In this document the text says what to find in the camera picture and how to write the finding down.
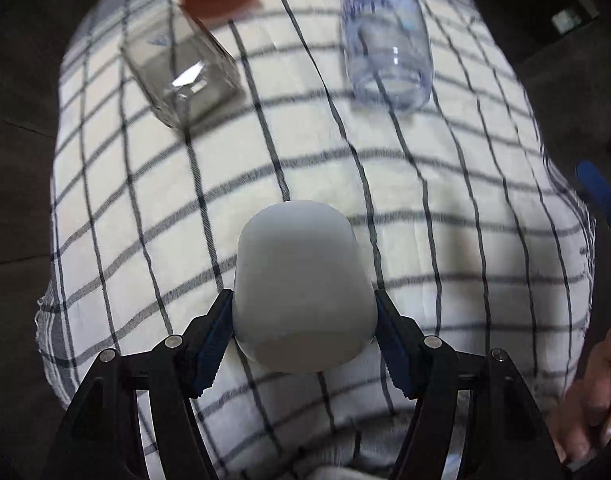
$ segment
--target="bottle label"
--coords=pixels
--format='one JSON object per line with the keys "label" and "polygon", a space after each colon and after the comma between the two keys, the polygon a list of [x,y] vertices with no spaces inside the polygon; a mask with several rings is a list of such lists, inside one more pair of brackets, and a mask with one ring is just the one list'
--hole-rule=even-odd
{"label": "bottle label", "polygon": [[407,32],[415,30],[415,0],[344,0],[341,19],[344,27],[362,16],[372,15]]}

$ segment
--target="white object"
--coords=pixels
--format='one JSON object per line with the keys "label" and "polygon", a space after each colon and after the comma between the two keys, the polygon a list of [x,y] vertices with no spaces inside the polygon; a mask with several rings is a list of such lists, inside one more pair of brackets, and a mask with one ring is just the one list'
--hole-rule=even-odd
{"label": "white object", "polygon": [[361,353],[377,305],[345,216],[292,201],[250,219],[239,238],[233,319],[241,350],[271,370],[318,372]]}
{"label": "white object", "polygon": [[381,480],[381,478],[349,467],[322,465],[312,471],[307,480]]}

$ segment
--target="finger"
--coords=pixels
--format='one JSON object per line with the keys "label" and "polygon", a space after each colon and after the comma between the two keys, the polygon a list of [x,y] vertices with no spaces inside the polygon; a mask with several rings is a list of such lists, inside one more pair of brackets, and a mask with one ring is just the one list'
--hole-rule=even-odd
{"label": "finger", "polygon": [[590,352],[583,385],[586,420],[596,426],[605,417],[611,402],[611,329]]}
{"label": "finger", "polygon": [[545,419],[545,425],[547,426],[550,436],[552,437],[554,449],[559,456],[559,462],[563,463],[563,461],[566,459],[566,454],[563,446],[559,443],[559,417],[559,406],[557,406],[550,412],[550,414],[548,414],[547,418]]}
{"label": "finger", "polygon": [[610,416],[605,421],[603,428],[601,429],[601,446],[607,446],[607,443],[610,442],[611,439],[611,413]]}
{"label": "finger", "polygon": [[583,382],[576,381],[559,406],[559,442],[573,462],[585,458],[591,448],[582,401]]}

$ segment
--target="dark floor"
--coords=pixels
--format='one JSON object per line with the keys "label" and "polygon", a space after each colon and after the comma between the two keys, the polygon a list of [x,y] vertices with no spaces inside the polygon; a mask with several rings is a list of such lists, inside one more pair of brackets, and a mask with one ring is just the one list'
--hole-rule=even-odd
{"label": "dark floor", "polygon": [[[0,0],[0,451],[26,479],[38,478],[63,414],[43,378],[33,320],[48,282],[58,67],[96,1]],[[605,149],[611,133],[611,0],[598,0],[602,15],[558,41],[516,14],[525,0],[475,1],[525,85],[563,174],[574,185],[575,165],[590,158],[611,182]],[[588,339],[601,338],[610,325],[611,234],[599,220]]]}

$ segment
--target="blue object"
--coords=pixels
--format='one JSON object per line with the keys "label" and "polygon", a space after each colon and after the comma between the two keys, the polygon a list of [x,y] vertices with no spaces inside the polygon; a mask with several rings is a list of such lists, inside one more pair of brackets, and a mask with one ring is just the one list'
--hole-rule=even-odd
{"label": "blue object", "polygon": [[343,0],[341,26],[358,101],[394,110],[428,102],[433,65],[417,0]]}
{"label": "blue object", "polygon": [[395,388],[399,388],[406,397],[411,398],[414,394],[414,387],[412,374],[410,373],[412,370],[410,355],[379,302],[377,302],[377,312],[377,332],[375,335],[387,370],[390,373],[390,378]]}
{"label": "blue object", "polygon": [[221,365],[224,354],[230,338],[233,335],[233,323],[232,323],[232,297],[230,301],[223,307],[217,320],[208,337],[206,342],[199,351],[197,358],[197,368],[199,373],[197,374],[194,382],[194,387],[198,392],[199,396],[203,393],[203,390],[207,390],[212,383],[215,381],[215,376]]}
{"label": "blue object", "polygon": [[582,160],[577,166],[577,178],[590,193],[592,200],[599,206],[611,228],[611,187],[599,170],[587,160]]}

